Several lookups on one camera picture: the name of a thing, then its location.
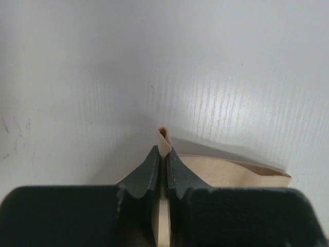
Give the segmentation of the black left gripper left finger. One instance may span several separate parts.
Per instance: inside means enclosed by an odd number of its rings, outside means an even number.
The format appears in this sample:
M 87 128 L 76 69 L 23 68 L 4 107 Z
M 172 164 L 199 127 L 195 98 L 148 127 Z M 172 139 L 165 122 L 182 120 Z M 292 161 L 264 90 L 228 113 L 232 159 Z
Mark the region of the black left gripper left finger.
M 157 246 L 160 161 L 154 146 L 114 185 L 14 189 L 1 203 L 1 246 Z

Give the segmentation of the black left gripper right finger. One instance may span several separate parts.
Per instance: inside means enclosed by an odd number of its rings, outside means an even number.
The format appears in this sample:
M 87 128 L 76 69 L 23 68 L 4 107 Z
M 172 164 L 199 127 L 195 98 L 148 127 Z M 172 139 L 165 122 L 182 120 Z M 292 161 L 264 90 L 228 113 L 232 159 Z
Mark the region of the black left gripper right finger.
M 306 196 L 292 188 L 219 188 L 166 157 L 170 246 L 328 246 Z

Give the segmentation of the beige t shirt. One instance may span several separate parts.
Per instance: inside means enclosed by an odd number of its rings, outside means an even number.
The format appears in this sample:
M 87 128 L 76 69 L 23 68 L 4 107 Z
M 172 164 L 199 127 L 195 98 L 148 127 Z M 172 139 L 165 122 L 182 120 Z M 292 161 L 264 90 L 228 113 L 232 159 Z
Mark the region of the beige t shirt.
M 161 161 L 173 151 L 169 130 L 160 127 L 157 131 L 157 146 Z M 218 157 L 180 154 L 180 160 L 199 178 L 213 187 L 287 187 L 291 176 L 274 168 L 257 164 L 230 161 Z M 158 246 L 169 246 L 169 220 L 165 219 L 165 199 L 160 202 Z

